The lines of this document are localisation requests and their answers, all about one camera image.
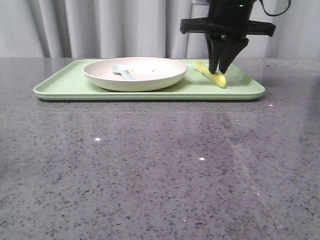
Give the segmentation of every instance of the light green plastic tray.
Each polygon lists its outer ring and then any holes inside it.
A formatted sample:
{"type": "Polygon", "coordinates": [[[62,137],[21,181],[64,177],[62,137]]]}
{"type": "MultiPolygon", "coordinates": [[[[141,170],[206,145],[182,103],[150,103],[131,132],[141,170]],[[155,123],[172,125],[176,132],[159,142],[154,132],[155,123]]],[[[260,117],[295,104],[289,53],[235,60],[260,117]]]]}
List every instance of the light green plastic tray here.
{"type": "Polygon", "coordinates": [[[178,83],[154,91],[120,92],[100,88],[87,80],[83,68],[99,59],[77,60],[52,75],[33,91],[44,100],[253,100],[261,97],[265,88],[243,71],[231,65],[225,77],[225,88],[194,69],[193,61],[179,60],[188,70],[178,83]]]}

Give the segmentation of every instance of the gray curtain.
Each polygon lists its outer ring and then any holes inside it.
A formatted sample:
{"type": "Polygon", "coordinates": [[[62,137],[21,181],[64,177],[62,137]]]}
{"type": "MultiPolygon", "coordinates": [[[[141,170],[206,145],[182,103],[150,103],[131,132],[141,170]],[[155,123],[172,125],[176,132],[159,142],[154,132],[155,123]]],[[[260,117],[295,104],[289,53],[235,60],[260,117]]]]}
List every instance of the gray curtain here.
{"type": "MultiPolygon", "coordinates": [[[[0,57],[207,58],[203,34],[180,33],[180,21],[205,17],[196,0],[0,0],[0,57]]],[[[265,1],[271,13],[287,0],[265,1]]],[[[239,57],[320,56],[320,1],[294,0],[288,12],[251,19],[277,25],[273,37],[250,36],[239,57]]]]}

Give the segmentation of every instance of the black cable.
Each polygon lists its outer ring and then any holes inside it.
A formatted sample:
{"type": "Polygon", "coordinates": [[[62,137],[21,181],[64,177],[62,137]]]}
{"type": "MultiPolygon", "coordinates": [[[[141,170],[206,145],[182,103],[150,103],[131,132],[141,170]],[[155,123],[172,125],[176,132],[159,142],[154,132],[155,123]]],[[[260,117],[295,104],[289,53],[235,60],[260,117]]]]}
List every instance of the black cable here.
{"type": "Polygon", "coordinates": [[[291,5],[291,0],[288,0],[288,7],[281,13],[278,13],[278,14],[270,14],[266,11],[265,9],[265,4],[264,4],[264,0],[259,0],[259,2],[261,3],[262,5],[262,8],[263,8],[263,11],[265,12],[265,14],[267,14],[268,16],[270,17],[276,17],[276,16],[279,16],[281,14],[284,14],[289,8],[290,8],[290,5],[291,5]]]}

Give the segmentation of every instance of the light blue spoon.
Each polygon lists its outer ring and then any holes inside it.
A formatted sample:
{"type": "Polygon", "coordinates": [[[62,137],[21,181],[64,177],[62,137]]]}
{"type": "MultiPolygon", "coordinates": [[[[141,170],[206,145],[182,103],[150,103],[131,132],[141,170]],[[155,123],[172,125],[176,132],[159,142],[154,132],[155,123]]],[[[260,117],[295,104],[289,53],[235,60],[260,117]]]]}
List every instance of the light blue spoon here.
{"type": "Polygon", "coordinates": [[[114,74],[121,74],[123,80],[134,80],[128,73],[128,69],[122,64],[115,64],[112,70],[114,74]]]}

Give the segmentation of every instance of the speckled stone countertop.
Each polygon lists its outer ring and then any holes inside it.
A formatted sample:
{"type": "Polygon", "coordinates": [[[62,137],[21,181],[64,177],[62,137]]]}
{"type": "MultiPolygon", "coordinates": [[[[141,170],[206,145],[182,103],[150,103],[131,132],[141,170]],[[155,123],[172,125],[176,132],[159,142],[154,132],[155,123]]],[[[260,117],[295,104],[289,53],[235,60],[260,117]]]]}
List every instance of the speckled stone countertop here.
{"type": "Polygon", "coordinates": [[[43,101],[0,58],[1,240],[319,240],[320,59],[237,59],[254,101],[43,101]]]}

